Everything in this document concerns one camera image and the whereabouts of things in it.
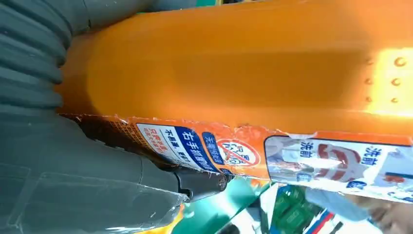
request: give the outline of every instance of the gray corrugated hose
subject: gray corrugated hose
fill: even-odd
[[[134,233],[174,218],[184,198],[172,173],[55,114],[72,37],[146,4],[0,1],[0,233]]]

